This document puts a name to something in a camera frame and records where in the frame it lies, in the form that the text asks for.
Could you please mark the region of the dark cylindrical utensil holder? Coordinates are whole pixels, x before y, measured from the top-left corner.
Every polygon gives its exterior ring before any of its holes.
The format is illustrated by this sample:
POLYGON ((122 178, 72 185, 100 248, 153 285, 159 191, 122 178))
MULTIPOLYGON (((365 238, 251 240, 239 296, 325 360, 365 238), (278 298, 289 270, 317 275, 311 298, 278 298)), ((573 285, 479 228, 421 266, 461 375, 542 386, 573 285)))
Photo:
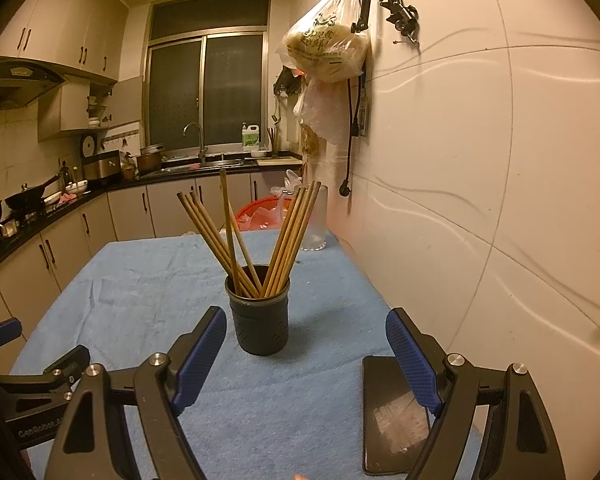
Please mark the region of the dark cylindrical utensil holder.
POLYGON ((288 292, 290 280, 282 291, 270 298, 252 299, 234 293, 233 279, 225 279, 234 330, 242 350, 255 356, 270 356, 282 350, 288 340, 288 292))

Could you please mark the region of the kitchen window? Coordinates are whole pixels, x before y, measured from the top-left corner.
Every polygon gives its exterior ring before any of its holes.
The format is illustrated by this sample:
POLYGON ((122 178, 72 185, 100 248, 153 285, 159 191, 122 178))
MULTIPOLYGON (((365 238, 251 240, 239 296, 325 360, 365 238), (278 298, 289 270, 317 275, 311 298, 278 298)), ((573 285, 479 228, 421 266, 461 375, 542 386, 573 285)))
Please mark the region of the kitchen window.
POLYGON ((175 0, 152 7, 147 142, 174 154, 242 150, 262 127, 270 0, 175 0))

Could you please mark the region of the black smartphone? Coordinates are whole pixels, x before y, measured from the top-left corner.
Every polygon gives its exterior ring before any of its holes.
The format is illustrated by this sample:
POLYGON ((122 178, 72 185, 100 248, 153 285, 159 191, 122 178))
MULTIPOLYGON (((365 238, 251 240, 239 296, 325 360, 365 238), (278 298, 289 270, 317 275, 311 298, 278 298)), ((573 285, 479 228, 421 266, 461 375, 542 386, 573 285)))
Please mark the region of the black smartphone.
POLYGON ((409 474, 428 438, 428 412, 396 358, 366 356, 362 370, 363 470, 376 477, 409 474))

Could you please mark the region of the blue towel table cover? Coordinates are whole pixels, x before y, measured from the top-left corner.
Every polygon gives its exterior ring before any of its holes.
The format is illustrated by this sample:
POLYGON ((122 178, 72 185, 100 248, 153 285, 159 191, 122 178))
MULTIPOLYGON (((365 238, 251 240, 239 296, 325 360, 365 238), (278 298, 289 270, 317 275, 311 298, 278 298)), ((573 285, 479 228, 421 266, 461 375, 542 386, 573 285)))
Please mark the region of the blue towel table cover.
POLYGON ((386 356, 388 306, 334 240, 291 271, 289 335, 272 356, 238 344, 225 275, 198 236, 117 242, 55 300, 12 368, 42 372, 84 346, 108 372, 187 348, 178 421, 210 479, 361 479, 366 356, 386 356))

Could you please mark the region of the black wok on stove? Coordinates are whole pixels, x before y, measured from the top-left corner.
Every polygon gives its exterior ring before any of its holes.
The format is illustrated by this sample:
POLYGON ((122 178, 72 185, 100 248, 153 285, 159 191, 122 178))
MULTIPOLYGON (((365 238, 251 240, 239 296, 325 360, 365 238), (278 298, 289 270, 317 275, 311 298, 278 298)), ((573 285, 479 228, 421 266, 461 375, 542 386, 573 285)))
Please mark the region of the black wok on stove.
POLYGON ((27 185, 23 185, 19 193, 6 197, 5 203, 11 211, 15 212, 28 212, 32 209, 36 209, 42 202, 45 189, 58 180, 59 176, 58 174, 55 174, 53 177, 47 179, 42 184, 35 185, 33 188, 28 188, 27 185))

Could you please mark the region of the cooking pot on counter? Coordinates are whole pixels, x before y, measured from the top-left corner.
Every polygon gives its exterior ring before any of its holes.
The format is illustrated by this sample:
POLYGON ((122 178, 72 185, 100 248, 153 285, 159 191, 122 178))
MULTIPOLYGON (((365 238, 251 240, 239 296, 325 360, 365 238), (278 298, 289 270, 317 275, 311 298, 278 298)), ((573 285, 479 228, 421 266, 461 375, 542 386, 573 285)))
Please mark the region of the cooking pot on counter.
POLYGON ((140 149, 140 154, 136 158, 138 174, 151 174, 158 171, 162 166, 162 144, 150 144, 140 149))

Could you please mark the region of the red plastic basket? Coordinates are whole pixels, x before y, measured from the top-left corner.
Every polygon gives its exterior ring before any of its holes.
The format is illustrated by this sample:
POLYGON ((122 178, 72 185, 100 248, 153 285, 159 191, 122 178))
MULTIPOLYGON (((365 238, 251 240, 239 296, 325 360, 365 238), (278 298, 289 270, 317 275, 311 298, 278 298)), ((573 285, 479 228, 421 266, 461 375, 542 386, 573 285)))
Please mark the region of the red plastic basket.
POLYGON ((288 196, 268 196, 248 204, 235 218, 242 232, 278 230, 286 217, 291 198, 288 196))

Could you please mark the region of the long wooden chopstick centre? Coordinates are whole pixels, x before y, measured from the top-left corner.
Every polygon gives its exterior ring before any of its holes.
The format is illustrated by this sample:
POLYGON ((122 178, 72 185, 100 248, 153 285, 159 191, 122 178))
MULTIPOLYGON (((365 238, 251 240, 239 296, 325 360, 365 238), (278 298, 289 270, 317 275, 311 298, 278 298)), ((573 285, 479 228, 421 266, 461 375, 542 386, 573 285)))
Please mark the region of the long wooden chopstick centre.
POLYGON ((282 253, 286 244, 287 231, 292 220, 294 220, 294 215, 296 214, 296 210, 301 202, 303 193, 304 188, 302 188, 302 186, 294 191, 294 197, 292 198, 289 210, 283 221, 282 227, 280 228, 279 236, 274 247, 274 252, 272 253, 272 259, 270 265, 268 266, 268 274, 266 274, 264 283, 263 298, 271 297, 274 294, 274 282, 277 269, 279 267, 279 261, 280 258, 282 258, 282 253))

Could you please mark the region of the range hood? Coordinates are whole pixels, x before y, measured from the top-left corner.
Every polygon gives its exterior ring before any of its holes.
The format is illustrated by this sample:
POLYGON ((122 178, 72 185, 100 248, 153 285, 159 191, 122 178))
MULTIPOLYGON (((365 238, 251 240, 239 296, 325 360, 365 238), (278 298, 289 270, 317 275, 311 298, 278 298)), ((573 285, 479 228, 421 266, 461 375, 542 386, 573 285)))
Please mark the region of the range hood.
POLYGON ((44 65, 18 58, 0 59, 0 110, 26 107, 64 81, 44 65))

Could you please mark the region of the green detergent bottle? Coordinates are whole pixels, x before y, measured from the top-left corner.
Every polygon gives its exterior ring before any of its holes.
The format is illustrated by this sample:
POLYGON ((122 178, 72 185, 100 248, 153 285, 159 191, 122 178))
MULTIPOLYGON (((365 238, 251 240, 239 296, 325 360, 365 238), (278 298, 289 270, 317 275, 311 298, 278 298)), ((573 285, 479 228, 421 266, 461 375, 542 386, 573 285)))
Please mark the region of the green detergent bottle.
POLYGON ((257 124, 242 124, 242 150, 251 152, 260 148, 260 127, 257 124))

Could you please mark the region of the upper wall cabinets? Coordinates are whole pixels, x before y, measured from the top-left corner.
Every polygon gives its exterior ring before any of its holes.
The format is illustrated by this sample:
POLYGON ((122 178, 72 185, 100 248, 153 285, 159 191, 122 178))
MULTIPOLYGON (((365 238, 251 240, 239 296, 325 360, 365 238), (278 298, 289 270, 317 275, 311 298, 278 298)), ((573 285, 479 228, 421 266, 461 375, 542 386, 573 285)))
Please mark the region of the upper wall cabinets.
POLYGON ((120 0, 26 0, 0 36, 0 56, 116 80, 128 14, 120 0))

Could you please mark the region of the plastic bag hanging on wall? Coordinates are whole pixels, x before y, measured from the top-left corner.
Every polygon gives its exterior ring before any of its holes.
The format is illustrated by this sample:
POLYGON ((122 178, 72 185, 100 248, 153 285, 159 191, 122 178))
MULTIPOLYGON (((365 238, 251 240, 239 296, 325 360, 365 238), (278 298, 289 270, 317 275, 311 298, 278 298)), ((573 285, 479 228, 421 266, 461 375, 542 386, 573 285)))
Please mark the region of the plastic bag hanging on wall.
POLYGON ((283 36, 283 66, 333 84, 360 76, 370 47, 367 29, 354 27, 361 0, 321 0, 283 36))

